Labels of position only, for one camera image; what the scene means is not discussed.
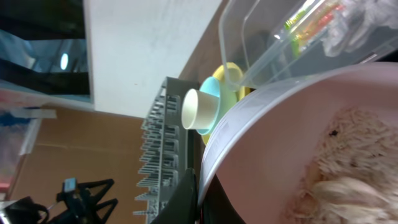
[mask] clear plastic container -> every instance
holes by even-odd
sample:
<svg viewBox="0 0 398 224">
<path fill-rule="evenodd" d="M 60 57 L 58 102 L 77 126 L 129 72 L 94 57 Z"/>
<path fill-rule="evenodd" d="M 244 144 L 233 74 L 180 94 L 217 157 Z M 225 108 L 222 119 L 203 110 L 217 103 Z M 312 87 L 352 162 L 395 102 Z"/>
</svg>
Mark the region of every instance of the clear plastic container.
<svg viewBox="0 0 398 224">
<path fill-rule="evenodd" d="M 234 62 L 244 72 L 225 69 L 230 87 L 258 88 L 377 60 L 397 49 L 398 22 L 372 23 L 374 11 L 352 2 L 230 0 L 219 23 L 221 56 L 225 67 Z"/>
</svg>

